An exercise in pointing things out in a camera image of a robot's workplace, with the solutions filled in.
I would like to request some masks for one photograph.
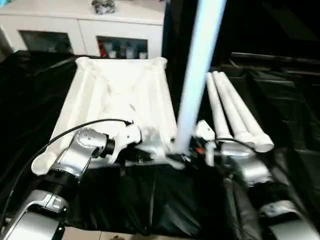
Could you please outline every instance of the white countertop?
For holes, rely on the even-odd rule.
[[[148,25],[163,25],[165,1],[115,0],[112,14],[97,15],[89,0],[15,0],[0,8],[0,15],[54,17]]]

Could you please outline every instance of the white cabinet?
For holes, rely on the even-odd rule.
[[[15,0],[0,8],[0,25],[14,51],[71,52],[109,58],[162,53],[165,1],[116,0],[96,15],[89,0]]]
[[[126,56],[137,59],[144,53],[150,59],[161,56],[161,25],[90,20],[80,20],[79,24],[86,52],[90,56],[100,56],[101,48],[107,54],[113,51],[118,59]]]
[[[86,54],[76,19],[0,15],[0,24],[13,51]]]

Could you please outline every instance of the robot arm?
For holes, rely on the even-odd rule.
[[[289,194],[289,187],[274,181],[266,165],[238,144],[223,143],[223,165],[246,189],[249,200],[259,214],[264,238],[271,240],[320,240],[314,228]]]
[[[6,227],[1,240],[59,240],[64,233],[60,219],[68,202],[77,194],[79,182],[92,158],[105,157],[113,163],[119,152],[142,140],[138,126],[131,124],[114,139],[91,128],[78,130],[69,145]]]
[[[60,240],[64,234],[61,219],[68,210],[68,203],[76,196],[79,182],[91,159],[108,155],[111,156],[108,162],[112,164],[122,149],[141,140],[141,132],[134,124],[127,126],[114,139],[91,128],[78,130],[69,147],[62,151],[38,188],[31,192],[17,211],[1,235],[1,240]],[[265,164],[248,148],[223,143],[220,155],[222,165],[231,168],[247,190],[250,201],[260,213],[261,224],[268,229],[272,239],[320,240],[312,224],[290,201],[288,189],[273,181]]]

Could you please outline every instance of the white plastic pipe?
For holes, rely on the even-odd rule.
[[[230,96],[227,93],[227,90],[225,89],[225,85],[222,82],[222,79],[220,78],[220,75],[217,71],[213,72],[213,79],[216,85],[216,88],[219,92],[225,113],[228,117],[228,120],[230,122],[234,138],[244,142],[251,147],[255,146],[254,138],[251,135],[250,132],[248,132],[245,124],[243,123],[235,105],[233,104]]]
[[[230,96],[236,110],[238,111],[244,125],[252,134],[255,143],[255,150],[259,153],[265,153],[274,148],[274,143],[271,138],[265,134],[255,117],[252,115],[247,105],[244,103],[235,87],[230,82],[224,72],[219,73],[222,84],[225,86],[228,95]]]
[[[206,74],[206,86],[208,89],[216,138],[233,138],[230,134],[226,117],[217,92],[216,84],[211,72]]]
[[[189,153],[225,5],[226,0],[198,1],[174,144],[178,153]]]

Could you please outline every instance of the black plastic sheet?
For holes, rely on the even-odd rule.
[[[1,138],[0,206],[23,164],[50,138],[76,72],[75,56],[18,52],[0,64]],[[320,110],[317,77],[280,72],[222,69],[252,114],[275,143],[270,163],[287,169],[297,196],[315,221],[320,213]],[[178,110],[179,89],[171,85]],[[212,125],[205,93],[199,119]],[[37,184],[27,172],[9,212]],[[170,166],[132,167],[120,175],[117,168],[88,170],[70,205],[66,224],[85,230],[162,234],[199,239],[232,239],[238,229],[230,218],[228,187],[241,218],[240,227],[260,237],[255,210],[243,190],[210,168],[178,171]]]

